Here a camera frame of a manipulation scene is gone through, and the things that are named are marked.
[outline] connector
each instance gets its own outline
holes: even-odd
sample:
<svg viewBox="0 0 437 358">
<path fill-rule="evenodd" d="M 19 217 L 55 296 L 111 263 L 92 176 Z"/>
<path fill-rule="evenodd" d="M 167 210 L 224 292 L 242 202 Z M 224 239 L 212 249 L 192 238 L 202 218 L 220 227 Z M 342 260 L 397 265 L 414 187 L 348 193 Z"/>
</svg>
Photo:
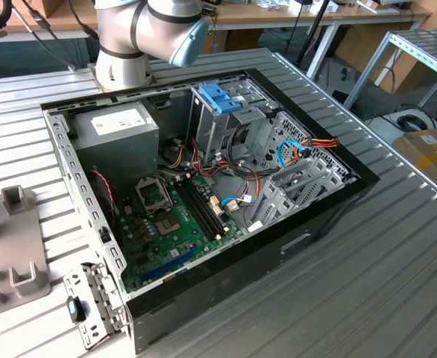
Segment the connector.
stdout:
<svg viewBox="0 0 437 358">
<path fill-rule="evenodd" d="M 225 204 L 225 206 L 227 207 L 227 209 L 229 209 L 229 211 L 236 211 L 240 209 L 236 200 L 230 200 L 228 203 Z"/>
</svg>

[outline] red wire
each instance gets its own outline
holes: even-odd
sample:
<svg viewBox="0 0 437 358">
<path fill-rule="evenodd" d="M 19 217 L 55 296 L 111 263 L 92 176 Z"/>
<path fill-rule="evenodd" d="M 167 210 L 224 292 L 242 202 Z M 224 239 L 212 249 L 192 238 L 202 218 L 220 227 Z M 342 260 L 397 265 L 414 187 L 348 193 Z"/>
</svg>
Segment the red wire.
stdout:
<svg viewBox="0 0 437 358">
<path fill-rule="evenodd" d="M 111 187 L 109 185 L 109 182 L 107 181 L 107 179 L 103 176 L 103 174 L 101 174 L 100 172 L 98 172 L 97 170 L 91 169 L 91 172 L 93 172 L 94 174 L 98 175 L 102 181 L 104 181 L 104 185 L 106 186 L 107 192 L 109 193 L 109 200 L 111 203 L 111 211 L 113 212 L 113 228 L 116 228 L 116 213 L 114 212 L 114 199 L 113 199 L 113 192 L 111 190 Z"/>
</svg>

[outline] metal bracket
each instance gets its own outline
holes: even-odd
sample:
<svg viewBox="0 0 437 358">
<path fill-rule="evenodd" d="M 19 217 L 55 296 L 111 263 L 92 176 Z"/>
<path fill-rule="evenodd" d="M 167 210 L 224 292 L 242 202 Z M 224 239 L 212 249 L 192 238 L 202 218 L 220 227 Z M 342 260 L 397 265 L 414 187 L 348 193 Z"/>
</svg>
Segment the metal bracket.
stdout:
<svg viewBox="0 0 437 358">
<path fill-rule="evenodd" d="M 113 277 L 103 263 L 83 264 L 63 278 L 66 292 L 76 305 L 69 304 L 69 313 L 86 349 L 94 348 L 128 324 L 124 304 Z M 84 314 L 77 318 L 77 310 Z"/>
<path fill-rule="evenodd" d="M 0 194 L 0 312 L 51 290 L 34 193 L 10 186 Z"/>
</svg>

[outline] metal workbench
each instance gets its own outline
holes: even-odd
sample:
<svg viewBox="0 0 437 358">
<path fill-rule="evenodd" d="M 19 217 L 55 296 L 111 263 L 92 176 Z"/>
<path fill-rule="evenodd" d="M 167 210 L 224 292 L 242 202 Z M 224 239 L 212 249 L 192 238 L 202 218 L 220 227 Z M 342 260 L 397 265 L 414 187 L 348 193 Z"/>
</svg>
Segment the metal workbench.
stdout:
<svg viewBox="0 0 437 358">
<path fill-rule="evenodd" d="M 346 102 L 344 103 L 345 108 L 351 108 L 355 100 L 357 100 L 359 94 L 364 89 L 367 80 L 370 78 L 376 67 L 380 65 L 380 61 L 383 59 L 391 45 L 396 46 L 397 49 L 389 58 L 388 63 L 384 66 L 385 69 L 382 70 L 380 76 L 374 83 L 376 86 L 381 84 L 385 76 L 389 73 L 388 69 L 394 67 L 398 57 L 403 51 L 437 72 L 437 31 L 411 30 L 388 32 L 384 36 L 383 41 L 381 41 L 376 52 L 374 52 L 373 57 L 369 60 L 368 65 L 362 72 L 350 95 L 346 98 Z M 437 83 L 424 96 L 424 98 L 422 98 L 419 107 L 423 107 L 436 91 Z"/>
<path fill-rule="evenodd" d="M 146 357 L 437 356 L 437 191 L 280 55 L 265 49 L 164 62 L 161 81 L 257 67 L 381 180 L 321 241 L 158 342 Z M 0 314 L 0 357 L 78 357 L 61 277 L 95 261 L 38 104 L 98 92 L 87 71 L 0 80 L 0 188 L 37 194 L 51 293 Z M 129 357 L 126 335 L 90 353 Z"/>
</svg>

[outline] motherboard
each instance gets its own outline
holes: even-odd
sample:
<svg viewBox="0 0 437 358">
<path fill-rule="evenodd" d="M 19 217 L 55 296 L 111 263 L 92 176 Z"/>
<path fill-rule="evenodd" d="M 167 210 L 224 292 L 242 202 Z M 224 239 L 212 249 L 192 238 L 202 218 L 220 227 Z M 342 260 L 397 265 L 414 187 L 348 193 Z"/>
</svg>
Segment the motherboard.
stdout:
<svg viewBox="0 0 437 358">
<path fill-rule="evenodd" d="M 169 182 L 146 178 L 117 204 L 116 235 L 128 262 L 122 274 L 128 292 L 244 235 L 228 214 L 214 211 L 213 200 L 207 182 L 196 174 Z"/>
</svg>

